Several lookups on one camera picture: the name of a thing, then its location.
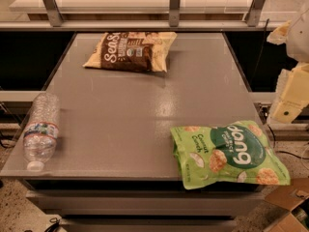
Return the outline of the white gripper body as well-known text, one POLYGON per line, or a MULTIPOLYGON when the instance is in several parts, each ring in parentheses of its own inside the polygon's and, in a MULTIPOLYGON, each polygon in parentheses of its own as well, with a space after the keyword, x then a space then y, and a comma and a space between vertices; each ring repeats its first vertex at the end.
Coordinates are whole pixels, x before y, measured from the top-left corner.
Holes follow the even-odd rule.
POLYGON ((297 62, 309 62, 309 2, 292 19, 287 40, 287 55, 297 62))

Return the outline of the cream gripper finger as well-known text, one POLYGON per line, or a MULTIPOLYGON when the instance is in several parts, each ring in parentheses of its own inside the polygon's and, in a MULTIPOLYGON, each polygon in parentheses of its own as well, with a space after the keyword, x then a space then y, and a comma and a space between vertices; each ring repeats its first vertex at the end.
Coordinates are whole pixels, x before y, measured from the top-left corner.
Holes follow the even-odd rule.
POLYGON ((290 71, 283 69, 278 76, 270 119, 291 123, 309 104, 309 64, 298 63, 290 71))
POLYGON ((291 21, 288 20, 274 29, 268 36, 267 42, 271 44, 284 44, 287 39, 288 31, 291 25, 291 21))

